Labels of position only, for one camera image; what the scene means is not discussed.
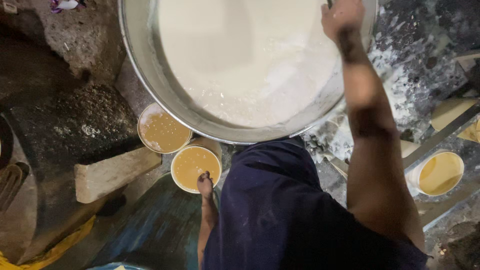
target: hand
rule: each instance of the hand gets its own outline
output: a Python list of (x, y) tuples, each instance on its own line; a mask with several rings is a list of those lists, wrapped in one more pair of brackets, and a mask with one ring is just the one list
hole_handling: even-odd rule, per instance
[(337, 0), (332, 9), (322, 5), (322, 25), (324, 32), (336, 44), (343, 30), (360, 33), (365, 8), (361, 0)]
[(200, 174), (197, 179), (197, 187), (204, 198), (211, 198), (213, 194), (213, 179), (210, 178), (210, 172)]

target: dark shorts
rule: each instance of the dark shorts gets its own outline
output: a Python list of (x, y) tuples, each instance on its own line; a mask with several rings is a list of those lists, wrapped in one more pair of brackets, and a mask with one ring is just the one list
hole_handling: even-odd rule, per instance
[(203, 269), (422, 269), (426, 255), (358, 223), (321, 190), (296, 139), (236, 154)]

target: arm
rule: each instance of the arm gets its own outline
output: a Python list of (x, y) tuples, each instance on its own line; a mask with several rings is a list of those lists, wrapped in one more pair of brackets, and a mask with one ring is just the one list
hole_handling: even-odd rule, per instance
[(213, 202), (213, 182), (209, 171), (202, 173), (198, 177), (197, 187), (200, 194), (202, 194), (202, 223), (200, 224), (197, 248), (198, 269), (202, 269), (202, 260), (208, 237), (213, 227), (218, 223), (218, 212)]
[(361, 0), (322, 6), (325, 34), (338, 46), (348, 118), (355, 143), (348, 169), (348, 210), (365, 227), (424, 250), (420, 219), (408, 192), (400, 139), (382, 82), (360, 39)]

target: person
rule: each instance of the person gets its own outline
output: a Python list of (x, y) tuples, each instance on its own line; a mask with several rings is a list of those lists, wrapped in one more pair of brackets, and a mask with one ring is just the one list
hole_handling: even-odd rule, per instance
[(217, 212), (209, 172), (198, 178), (199, 268), (423, 269), (419, 215), (401, 162), (399, 132), (382, 82), (360, 41), (361, 0), (322, 6), (325, 34), (343, 61), (354, 140), (347, 209), (320, 188), (315, 165), (295, 139), (237, 153)]

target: fingers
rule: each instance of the fingers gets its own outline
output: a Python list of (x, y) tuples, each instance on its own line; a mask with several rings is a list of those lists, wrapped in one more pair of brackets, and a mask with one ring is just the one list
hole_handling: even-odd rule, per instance
[(210, 181), (213, 181), (213, 178), (210, 178), (209, 171), (205, 171), (204, 173), (200, 174), (200, 176), (197, 178), (197, 181), (203, 182), (205, 179), (210, 179)]

